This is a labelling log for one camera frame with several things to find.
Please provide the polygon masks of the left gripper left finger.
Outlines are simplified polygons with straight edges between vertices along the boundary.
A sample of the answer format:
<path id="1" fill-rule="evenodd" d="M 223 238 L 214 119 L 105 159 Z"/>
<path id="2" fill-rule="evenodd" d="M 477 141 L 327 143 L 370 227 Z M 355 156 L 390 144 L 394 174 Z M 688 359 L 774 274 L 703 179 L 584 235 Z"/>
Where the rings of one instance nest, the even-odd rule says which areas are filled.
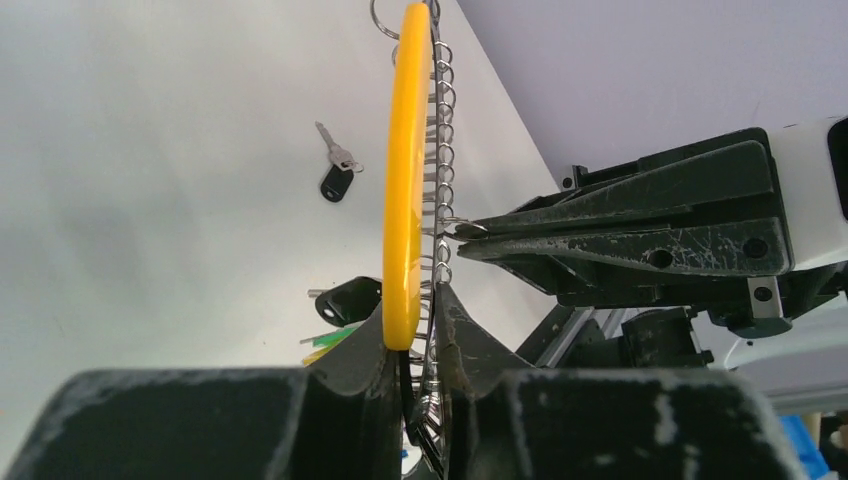
<path id="1" fill-rule="evenodd" d="M 399 479 L 398 355 L 383 344 L 382 307 L 311 364 L 293 479 Z"/>

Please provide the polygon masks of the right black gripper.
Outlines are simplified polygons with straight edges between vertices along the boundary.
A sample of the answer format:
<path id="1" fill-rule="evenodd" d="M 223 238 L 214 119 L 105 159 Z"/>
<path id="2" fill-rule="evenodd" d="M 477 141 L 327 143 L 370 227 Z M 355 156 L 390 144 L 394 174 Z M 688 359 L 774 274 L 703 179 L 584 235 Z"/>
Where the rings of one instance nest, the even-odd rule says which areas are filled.
<path id="1" fill-rule="evenodd" d="M 742 338 L 847 290 L 843 127 L 750 127 L 579 179 L 465 224 L 487 240 L 458 254 L 566 305 L 686 306 Z"/>

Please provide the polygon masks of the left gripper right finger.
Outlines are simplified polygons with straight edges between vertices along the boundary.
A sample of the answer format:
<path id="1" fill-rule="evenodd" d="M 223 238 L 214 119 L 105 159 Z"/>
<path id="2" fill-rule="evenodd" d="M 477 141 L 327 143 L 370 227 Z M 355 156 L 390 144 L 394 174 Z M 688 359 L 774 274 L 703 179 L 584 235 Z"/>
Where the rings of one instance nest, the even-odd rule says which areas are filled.
<path id="1" fill-rule="evenodd" d="M 519 479 L 512 370 L 528 363 L 475 322 L 448 284 L 435 290 L 436 359 L 448 479 Z"/>

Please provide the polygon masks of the yellow tagged key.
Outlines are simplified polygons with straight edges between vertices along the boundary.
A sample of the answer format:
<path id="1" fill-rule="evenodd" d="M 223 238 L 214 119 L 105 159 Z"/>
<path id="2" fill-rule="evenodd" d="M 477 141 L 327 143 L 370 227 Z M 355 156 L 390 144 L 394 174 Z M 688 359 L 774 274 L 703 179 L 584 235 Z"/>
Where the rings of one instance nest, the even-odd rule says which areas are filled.
<path id="1" fill-rule="evenodd" d="M 304 367 L 312 365 L 316 361 L 320 360 L 323 356 L 325 356 L 330 350 L 330 347 L 325 347 L 310 353 L 302 359 L 302 365 Z"/>

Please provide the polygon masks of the green tagged key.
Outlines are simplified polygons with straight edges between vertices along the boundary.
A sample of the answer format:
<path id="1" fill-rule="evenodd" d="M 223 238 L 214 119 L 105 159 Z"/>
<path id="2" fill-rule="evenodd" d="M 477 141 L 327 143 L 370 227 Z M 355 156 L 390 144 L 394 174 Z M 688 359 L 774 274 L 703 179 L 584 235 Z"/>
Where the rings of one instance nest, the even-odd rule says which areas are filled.
<path id="1" fill-rule="evenodd" d="M 356 330 L 356 327 L 345 327 L 332 332 L 309 337 L 299 341 L 301 345 L 309 344 L 313 348 L 326 348 L 336 345 Z"/>

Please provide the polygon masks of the large metal keyring yellow handle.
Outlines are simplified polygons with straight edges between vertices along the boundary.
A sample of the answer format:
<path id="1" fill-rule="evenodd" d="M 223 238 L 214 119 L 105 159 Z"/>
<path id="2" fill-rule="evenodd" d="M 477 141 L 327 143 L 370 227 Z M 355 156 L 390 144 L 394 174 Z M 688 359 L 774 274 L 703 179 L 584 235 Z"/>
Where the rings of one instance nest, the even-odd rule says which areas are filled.
<path id="1" fill-rule="evenodd" d="M 447 228 L 454 219 L 456 92 L 453 52 L 440 37 L 436 1 L 407 6 L 395 40 L 382 255 L 384 346 L 401 359 L 406 436 L 439 479 L 446 476 L 445 426 L 438 380 L 436 293 L 451 282 Z"/>

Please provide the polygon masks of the black tagged key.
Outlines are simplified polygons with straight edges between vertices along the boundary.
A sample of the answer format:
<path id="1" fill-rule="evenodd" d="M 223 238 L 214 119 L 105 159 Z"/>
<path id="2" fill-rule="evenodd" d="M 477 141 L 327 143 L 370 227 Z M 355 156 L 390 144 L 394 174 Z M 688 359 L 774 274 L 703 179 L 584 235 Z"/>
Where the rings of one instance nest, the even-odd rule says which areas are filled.
<path id="1" fill-rule="evenodd" d="M 339 203 L 344 199 L 355 176 L 364 170 L 364 166 L 353 158 L 350 151 L 334 141 L 323 123 L 316 121 L 315 127 L 327 145 L 327 158 L 330 163 L 319 191 L 329 202 Z"/>

